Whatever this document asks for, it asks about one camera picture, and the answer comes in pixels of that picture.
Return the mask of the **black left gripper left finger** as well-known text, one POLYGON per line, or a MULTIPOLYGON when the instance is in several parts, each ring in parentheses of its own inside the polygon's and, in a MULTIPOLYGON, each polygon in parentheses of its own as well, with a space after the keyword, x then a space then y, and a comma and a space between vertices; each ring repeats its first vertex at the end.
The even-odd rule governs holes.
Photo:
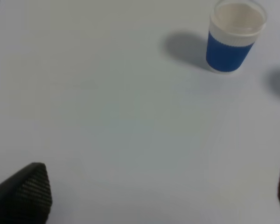
POLYGON ((0 184, 0 224, 45 224, 52 203, 46 165, 30 163, 0 184))

